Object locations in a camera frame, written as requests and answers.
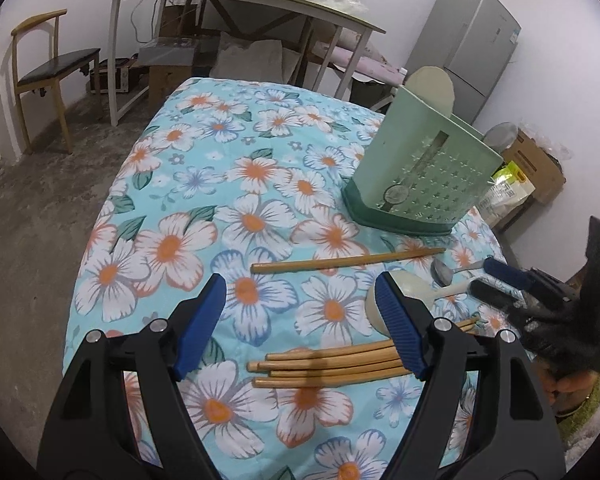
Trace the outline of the green fuzzy sleeve forearm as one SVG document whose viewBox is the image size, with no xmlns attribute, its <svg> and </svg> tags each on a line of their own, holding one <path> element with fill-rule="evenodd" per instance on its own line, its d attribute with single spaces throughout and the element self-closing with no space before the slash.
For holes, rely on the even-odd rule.
<svg viewBox="0 0 600 480">
<path fill-rule="evenodd" d="M 567 442 L 594 416 L 600 408 L 600 377 L 594 382 L 591 392 L 576 408 L 555 415 L 562 442 Z"/>
</svg>

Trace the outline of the person's right hand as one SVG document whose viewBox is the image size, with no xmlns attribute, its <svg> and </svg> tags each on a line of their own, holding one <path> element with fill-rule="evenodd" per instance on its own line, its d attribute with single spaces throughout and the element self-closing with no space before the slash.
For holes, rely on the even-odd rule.
<svg viewBox="0 0 600 480">
<path fill-rule="evenodd" d="M 545 394 L 557 415 L 568 415 L 590 397 L 600 374 L 592 370 L 580 370 L 569 376 L 557 379 L 550 369 L 550 364 L 536 358 L 533 367 Z"/>
</svg>

